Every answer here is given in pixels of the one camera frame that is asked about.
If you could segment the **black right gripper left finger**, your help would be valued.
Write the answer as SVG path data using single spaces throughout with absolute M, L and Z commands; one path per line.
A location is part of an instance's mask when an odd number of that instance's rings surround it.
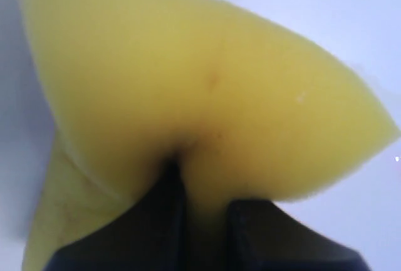
M 175 161 L 132 208 L 57 250 L 46 270 L 183 270 L 185 192 Z

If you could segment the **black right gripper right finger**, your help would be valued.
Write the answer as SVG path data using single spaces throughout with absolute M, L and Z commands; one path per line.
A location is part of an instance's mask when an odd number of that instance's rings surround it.
M 357 251 L 313 231 L 270 201 L 231 202 L 227 230 L 228 270 L 369 270 Z

